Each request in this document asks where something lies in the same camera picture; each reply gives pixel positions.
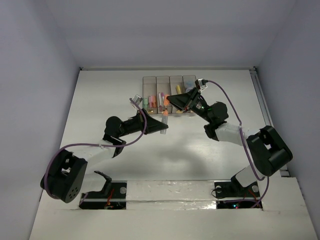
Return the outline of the green highlighter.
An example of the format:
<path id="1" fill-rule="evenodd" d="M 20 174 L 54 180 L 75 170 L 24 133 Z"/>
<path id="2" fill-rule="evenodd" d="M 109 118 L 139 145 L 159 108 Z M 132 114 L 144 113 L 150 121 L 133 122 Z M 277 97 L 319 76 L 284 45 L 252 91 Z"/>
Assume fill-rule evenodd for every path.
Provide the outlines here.
<path id="1" fill-rule="evenodd" d="M 145 97 L 143 98 L 143 108 L 147 108 L 148 107 L 148 98 Z"/>

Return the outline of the pink highlighter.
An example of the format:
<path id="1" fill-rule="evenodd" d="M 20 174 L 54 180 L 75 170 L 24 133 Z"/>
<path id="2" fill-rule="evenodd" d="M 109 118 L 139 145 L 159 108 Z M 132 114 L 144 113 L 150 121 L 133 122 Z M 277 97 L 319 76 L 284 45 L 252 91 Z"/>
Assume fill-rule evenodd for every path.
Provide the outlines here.
<path id="1" fill-rule="evenodd" d="M 148 97 L 148 107 L 149 108 L 153 108 L 154 107 L 154 96 L 153 95 L 150 95 Z"/>

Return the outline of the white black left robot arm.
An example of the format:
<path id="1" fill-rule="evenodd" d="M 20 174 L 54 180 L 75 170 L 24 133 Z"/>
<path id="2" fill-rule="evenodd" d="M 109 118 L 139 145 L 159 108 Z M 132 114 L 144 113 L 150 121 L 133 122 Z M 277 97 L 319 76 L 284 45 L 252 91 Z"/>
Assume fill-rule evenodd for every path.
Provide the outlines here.
<path id="1" fill-rule="evenodd" d="M 73 143 L 62 147 L 50 160 L 40 187 L 47 194 L 64 203 L 72 202 L 79 194 L 87 168 L 122 153 L 129 145 L 121 137 L 140 132 L 148 135 L 165 133 L 168 118 L 157 120 L 142 108 L 128 120 L 111 116 L 106 120 L 104 135 L 98 143 Z"/>

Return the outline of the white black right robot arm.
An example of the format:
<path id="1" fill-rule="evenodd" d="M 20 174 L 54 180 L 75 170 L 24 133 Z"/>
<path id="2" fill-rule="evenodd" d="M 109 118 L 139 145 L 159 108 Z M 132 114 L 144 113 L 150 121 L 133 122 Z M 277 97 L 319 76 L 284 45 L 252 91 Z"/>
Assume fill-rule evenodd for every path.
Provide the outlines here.
<path id="1" fill-rule="evenodd" d="M 233 143 L 244 148 L 249 166 L 236 173 L 230 181 L 217 182 L 212 194 L 217 199 L 242 198 L 256 181 L 272 176 L 293 159 L 293 154 L 276 129 L 270 125 L 256 133 L 227 122 L 228 109 L 225 103 L 208 105 L 200 92 L 170 95 L 167 100 L 178 110 L 192 111 L 208 122 L 204 126 L 209 139 Z"/>

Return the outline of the white pen pink cap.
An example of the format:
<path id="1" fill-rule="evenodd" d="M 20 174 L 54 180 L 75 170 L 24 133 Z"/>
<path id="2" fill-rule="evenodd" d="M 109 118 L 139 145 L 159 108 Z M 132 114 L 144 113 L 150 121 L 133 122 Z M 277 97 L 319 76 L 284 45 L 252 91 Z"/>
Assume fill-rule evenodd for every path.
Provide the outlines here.
<path id="1" fill-rule="evenodd" d="M 159 102 L 160 102 L 160 106 L 162 107 L 164 107 L 164 98 L 165 98 L 165 95 L 163 92 L 161 92 L 159 97 Z"/>

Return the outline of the grey marker orange tip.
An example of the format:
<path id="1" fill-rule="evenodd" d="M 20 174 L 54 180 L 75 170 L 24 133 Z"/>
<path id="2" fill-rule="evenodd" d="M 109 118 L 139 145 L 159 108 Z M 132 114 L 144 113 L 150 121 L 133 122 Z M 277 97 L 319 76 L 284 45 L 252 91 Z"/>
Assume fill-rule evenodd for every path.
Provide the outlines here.
<path id="1" fill-rule="evenodd" d="M 169 127 L 169 126 L 168 126 L 168 115 L 169 115 L 168 110 L 165 109 L 165 110 L 163 111 L 163 113 L 162 113 L 161 122 L 162 122 L 163 124 L 165 124 L 166 127 L 160 131 L 160 133 L 161 133 L 162 135 L 165 135 L 165 134 L 166 134 L 167 129 L 168 129 L 168 127 Z"/>

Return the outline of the blue clip tub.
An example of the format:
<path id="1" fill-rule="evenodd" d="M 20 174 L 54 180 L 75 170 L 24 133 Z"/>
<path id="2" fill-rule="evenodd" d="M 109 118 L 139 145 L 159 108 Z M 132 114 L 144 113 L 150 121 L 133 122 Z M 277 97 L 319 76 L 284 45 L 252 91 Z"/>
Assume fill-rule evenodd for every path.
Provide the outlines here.
<path id="1" fill-rule="evenodd" d="M 187 79 L 187 80 L 184 80 L 184 86 L 185 88 L 194 88 L 195 87 L 195 80 L 190 80 L 190 79 Z"/>

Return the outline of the orange highlighter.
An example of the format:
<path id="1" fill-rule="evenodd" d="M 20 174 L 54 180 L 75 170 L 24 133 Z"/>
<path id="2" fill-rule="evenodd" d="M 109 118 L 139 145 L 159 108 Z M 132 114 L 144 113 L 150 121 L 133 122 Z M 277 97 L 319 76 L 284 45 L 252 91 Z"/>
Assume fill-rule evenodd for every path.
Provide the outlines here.
<path id="1" fill-rule="evenodd" d="M 153 108 L 157 107 L 157 98 L 155 95 L 151 96 L 151 103 Z"/>

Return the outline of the orange marker cap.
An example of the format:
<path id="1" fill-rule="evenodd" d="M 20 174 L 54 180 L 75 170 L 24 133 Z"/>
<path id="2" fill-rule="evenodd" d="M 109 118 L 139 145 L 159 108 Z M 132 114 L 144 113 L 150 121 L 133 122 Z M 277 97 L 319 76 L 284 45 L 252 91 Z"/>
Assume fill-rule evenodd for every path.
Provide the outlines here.
<path id="1" fill-rule="evenodd" d="M 164 97 L 164 101 L 163 101 L 163 104 L 164 106 L 168 106 L 169 105 L 169 100 L 167 99 L 167 96 Z"/>

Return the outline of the yellow clear marker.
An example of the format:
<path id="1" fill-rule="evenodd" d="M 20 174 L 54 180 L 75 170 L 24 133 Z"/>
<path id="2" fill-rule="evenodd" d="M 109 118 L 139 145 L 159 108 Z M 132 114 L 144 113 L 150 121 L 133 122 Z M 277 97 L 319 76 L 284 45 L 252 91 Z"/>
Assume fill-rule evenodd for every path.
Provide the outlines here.
<path id="1" fill-rule="evenodd" d="M 178 95 L 180 95 L 180 94 L 182 93 L 181 88 L 180 88 L 179 85 L 177 85 L 177 86 L 175 87 L 175 89 L 176 89 L 176 93 L 177 93 Z"/>

